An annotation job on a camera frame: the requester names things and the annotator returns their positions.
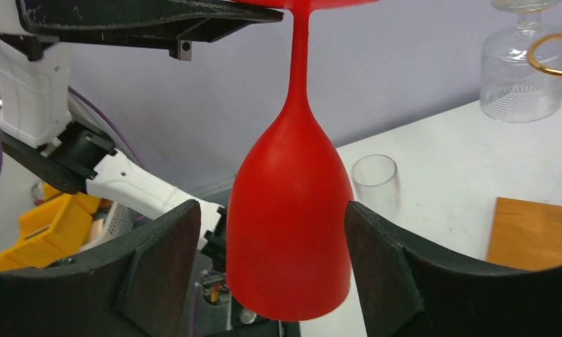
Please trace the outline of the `patterned clear glass goblet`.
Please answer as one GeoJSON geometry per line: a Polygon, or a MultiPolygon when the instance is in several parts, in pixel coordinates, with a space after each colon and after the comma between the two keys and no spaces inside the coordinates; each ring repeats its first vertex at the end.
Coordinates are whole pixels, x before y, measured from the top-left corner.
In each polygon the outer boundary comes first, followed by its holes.
{"type": "Polygon", "coordinates": [[[517,20],[482,45],[480,108],[486,116],[508,123],[547,118],[561,107],[562,77],[534,69],[528,49],[548,34],[562,33],[562,23],[541,20],[542,12],[557,1],[492,1],[491,5],[515,14],[517,20]]]}

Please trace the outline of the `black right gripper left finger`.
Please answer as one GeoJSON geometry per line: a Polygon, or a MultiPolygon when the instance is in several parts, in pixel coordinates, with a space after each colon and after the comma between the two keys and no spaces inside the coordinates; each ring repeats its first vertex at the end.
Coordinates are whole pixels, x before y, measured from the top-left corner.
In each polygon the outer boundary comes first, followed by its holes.
{"type": "Polygon", "coordinates": [[[0,336],[176,336],[200,225],[190,200],[48,267],[0,272],[0,336]]]}

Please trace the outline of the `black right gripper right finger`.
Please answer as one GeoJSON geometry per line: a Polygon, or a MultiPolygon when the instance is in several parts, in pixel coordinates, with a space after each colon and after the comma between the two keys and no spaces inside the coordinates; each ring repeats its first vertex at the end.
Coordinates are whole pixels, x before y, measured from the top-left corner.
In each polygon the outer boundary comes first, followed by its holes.
{"type": "Polygon", "coordinates": [[[368,336],[562,336],[562,266],[478,260],[357,201],[344,229],[368,336]]]}

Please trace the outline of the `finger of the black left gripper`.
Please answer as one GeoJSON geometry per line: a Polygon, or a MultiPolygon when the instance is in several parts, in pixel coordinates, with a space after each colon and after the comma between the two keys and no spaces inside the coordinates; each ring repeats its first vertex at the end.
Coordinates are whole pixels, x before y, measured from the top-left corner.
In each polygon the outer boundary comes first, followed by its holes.
{"type": "Polygon", "coordinates": [[[180,58],[183,43],[213,43],[283,13],[234,1],[16,1],[25,31],[60,42],[165,49],[180,58]]]}

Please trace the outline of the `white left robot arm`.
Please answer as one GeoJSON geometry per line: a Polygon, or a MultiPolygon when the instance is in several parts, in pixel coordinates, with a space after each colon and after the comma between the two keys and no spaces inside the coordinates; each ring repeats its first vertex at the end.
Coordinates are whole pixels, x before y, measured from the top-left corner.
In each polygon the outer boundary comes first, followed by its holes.
{"type": "Polygon", "coordinates": [[[69,45],[163,49],[279,22],[236,1],[0,1],[0,172],[12,158],[61,192],[87,192],[155,219],[191,195],[140,168],[67,106],[69,45]]]}

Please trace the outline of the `red plastic goblet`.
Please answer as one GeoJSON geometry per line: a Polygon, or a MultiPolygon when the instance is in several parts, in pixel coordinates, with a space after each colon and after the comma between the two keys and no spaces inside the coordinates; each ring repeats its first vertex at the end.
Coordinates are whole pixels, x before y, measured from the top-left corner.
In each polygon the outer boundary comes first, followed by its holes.
{"type": "Polygon", "coordinates": [[[350,288],[344,216],[352,186],[308,100],[309,18],[350,1],[266,1],[289,10],[286,101],[244,159],[227,211],[227,283],[245,308],[299,322],[332,312],[350,288]]]}

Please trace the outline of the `gold spiral rack wooden base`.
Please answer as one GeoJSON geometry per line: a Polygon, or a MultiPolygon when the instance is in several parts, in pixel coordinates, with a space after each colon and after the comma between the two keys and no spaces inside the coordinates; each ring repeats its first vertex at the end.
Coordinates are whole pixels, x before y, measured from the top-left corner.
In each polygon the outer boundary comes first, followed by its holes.
{"type": "Polygon", "coordinates": [[[562,123],[557,116],[509,124],[486,260],[522,270],[562,266],[562,123]]]}

